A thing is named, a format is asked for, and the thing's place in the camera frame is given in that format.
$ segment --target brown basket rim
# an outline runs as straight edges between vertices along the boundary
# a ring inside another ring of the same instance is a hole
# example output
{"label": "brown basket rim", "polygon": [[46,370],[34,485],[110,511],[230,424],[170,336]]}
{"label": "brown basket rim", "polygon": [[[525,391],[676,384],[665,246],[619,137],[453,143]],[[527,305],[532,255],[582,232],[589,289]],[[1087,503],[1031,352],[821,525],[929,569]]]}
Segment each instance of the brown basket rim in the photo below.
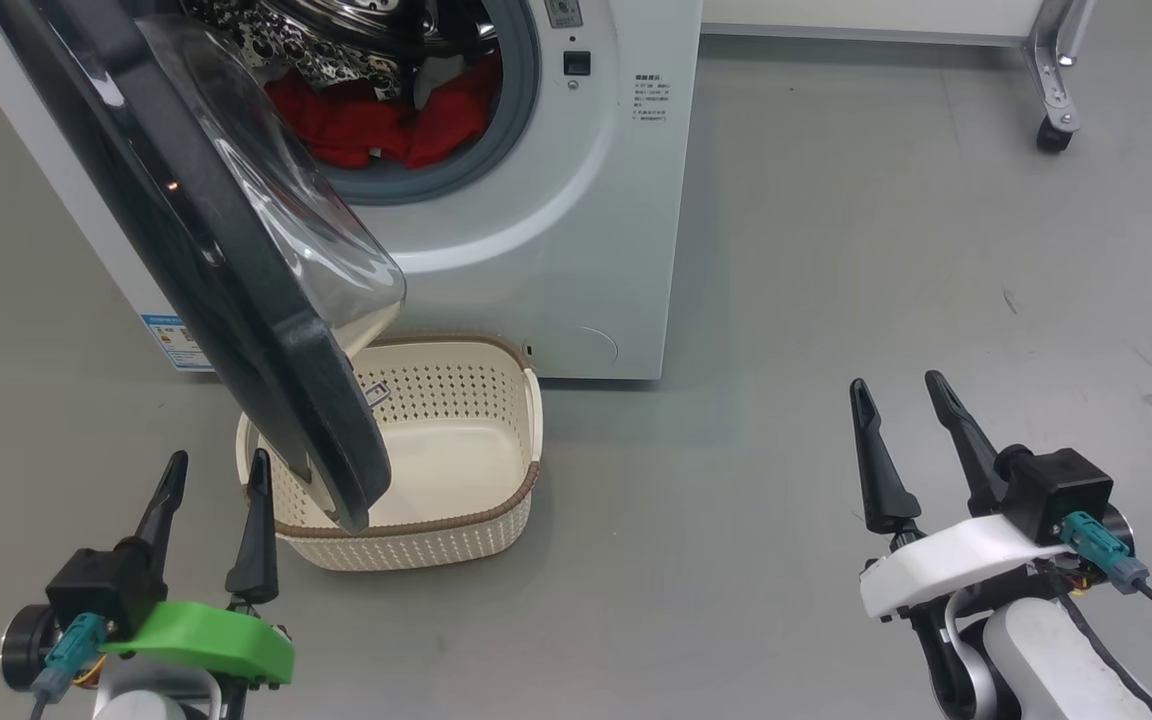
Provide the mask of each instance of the brown basket rim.
{"label": "brown basket rim", "polygon": [[[511,356],[515,363],[518,364],[518,369],[522,370],[522,372],[526,372],[526,370],[531,369],[531,365],[526,363],[526,357],[522,356],[517,348],[507,343],[500,336],[492,336],[492,334],[447,333],[420,334],[420,336],[381,338],[381,340],[374,341],[367,347],[388,347],[394,344],[419,344],[433,342],[479,342],[483,344],[490,344]],[[367,528],[364,532],[356,536],[349,535],[339,528],[301,528],[297,525],[279,523],[278,520],[274,521],[274,530],[280,536],[291,539],[371,539],[416,536],[420,533],[439,532],[439,530],[456,530],[468,528],[470,525],[479,525],[480,523],[488,523],[492,520],[498,520],[507,511],[515,509],[515,507],[524,501],[526,493],[530,493],[531,488],[536,486],[536,479],[539,478],[539,475],[540,462],[529,462],[529,464],[526,464],[526,473],[524,475],[524,478],[522,478],[521,486],[518,486],[517,491],[515,491],[508,500],[493,507],[493,509],[475,511],[470,515],[460,515],[456,516],[456,518],[426,520],[424,523],[406,523],[402,525],[378,525],[374,528]],[[243,498],[247,498],[247,484],[244,483],[242,487]]]}

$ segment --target blue sticker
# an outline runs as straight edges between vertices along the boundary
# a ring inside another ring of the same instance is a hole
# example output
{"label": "blue sticker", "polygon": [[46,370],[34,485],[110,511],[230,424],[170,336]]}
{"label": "blue sticker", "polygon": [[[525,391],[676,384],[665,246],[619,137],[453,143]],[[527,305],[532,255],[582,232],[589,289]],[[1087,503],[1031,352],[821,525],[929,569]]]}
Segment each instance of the blue sticker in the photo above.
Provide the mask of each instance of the blue sticker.
{"label": "blue sticker", "polygon": [[159,347],[176,370],[187,373],[214,372],[211,361],[202,354],[202,348],[194,341],[192,334],[177,316],[142,314],[141,319],[145,320],[146,327],[154,333],[156,341],[159,341]]}

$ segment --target caster wheel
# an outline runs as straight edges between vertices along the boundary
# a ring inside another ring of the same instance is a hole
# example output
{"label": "caster wheel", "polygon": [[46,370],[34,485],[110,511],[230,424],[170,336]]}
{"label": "caster wheel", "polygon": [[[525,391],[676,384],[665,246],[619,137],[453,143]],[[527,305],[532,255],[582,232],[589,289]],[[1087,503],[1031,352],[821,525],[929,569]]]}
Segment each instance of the caster wheel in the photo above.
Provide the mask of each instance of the caster wheel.
{"label": "caster wheel", "polygon": [[1051,152],[1053,156],[1058,152],[1064,152],[1073,138],[1074,132],[1066,132],[1052,127],[1051,118],[1044,118],[1043,127],[1038,128],[1038,149],[1043,152]]}

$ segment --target metal stand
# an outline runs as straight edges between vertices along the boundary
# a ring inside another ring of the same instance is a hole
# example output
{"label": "metal stand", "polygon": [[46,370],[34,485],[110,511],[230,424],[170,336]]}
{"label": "metal stand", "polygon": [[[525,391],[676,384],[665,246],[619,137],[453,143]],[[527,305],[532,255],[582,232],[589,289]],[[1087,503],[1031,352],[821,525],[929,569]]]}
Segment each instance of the metal stand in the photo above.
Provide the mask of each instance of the metal stand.
{"label": "metal stand", "polygon": [[1082,127],[1078,111],[1061,78],[1061,68],[1071,68],[1078,61],[1093,8],[1096,0],[1043,0],[1043,8],[1025,41],[1029,71],[1047,108],[1043,127],[1038,128],[1038,149],[1044,152],[1066,150],[1074,132]]}

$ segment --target plastic basket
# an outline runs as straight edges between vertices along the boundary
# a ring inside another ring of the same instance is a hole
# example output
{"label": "plastic basket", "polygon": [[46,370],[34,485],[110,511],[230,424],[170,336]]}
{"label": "plastic basket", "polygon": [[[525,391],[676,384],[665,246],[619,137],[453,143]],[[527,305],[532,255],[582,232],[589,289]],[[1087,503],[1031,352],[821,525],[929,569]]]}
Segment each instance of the plastic basket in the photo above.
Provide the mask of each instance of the plastic basket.
{"label": "plastic basket", "polygon": [[[379,342],[355,359],[389,453],[389,491],[371,528],[343,532],[274,452],[278,537],[328,570],[410,570],[476,560],[511,546],[531,511],[540,470],[543,414],[536,374],[493,338]],[[238,482],[253,447],[238,418]]]}

